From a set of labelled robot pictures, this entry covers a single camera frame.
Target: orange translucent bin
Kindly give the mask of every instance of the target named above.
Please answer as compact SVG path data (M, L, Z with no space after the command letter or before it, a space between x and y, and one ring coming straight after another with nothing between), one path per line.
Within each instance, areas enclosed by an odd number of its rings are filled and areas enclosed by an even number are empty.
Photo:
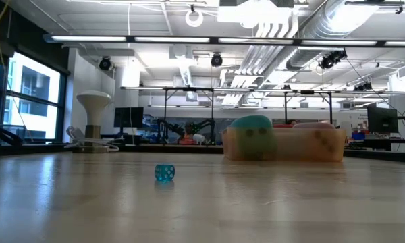
M227 128L222 134L223 154L233 161L340 162L345 138L345 130L316 128Z

